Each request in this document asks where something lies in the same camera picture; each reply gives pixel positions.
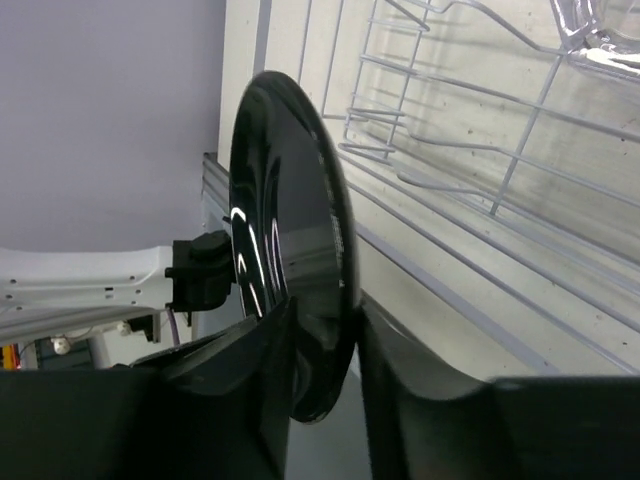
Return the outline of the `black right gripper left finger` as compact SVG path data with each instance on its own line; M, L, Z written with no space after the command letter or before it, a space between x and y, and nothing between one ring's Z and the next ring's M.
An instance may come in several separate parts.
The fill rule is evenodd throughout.
M1 376L5 479L281 479L297 304L131 365Z

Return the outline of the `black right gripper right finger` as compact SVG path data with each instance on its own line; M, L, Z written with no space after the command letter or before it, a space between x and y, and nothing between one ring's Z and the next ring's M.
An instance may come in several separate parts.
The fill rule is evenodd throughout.
M376 479L635 479L635 376L479 380L365 298L358 353Z

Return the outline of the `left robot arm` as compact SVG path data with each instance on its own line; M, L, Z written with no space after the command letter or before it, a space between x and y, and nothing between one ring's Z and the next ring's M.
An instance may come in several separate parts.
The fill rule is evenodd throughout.
M17 343L73 327L59 318L29 326L24 315L31 310L210 311L226 301L234 280L231 238L223 230L123 252L2 249L1 341Z

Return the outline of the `black plate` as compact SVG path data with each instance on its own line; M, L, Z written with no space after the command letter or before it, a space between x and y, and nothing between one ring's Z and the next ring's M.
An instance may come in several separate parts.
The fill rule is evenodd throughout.
M309 97L285 73L264 71L237 110L229 220L246 314L297 304L291 415L322 420L349 368L361 301L352 204L334 143Z

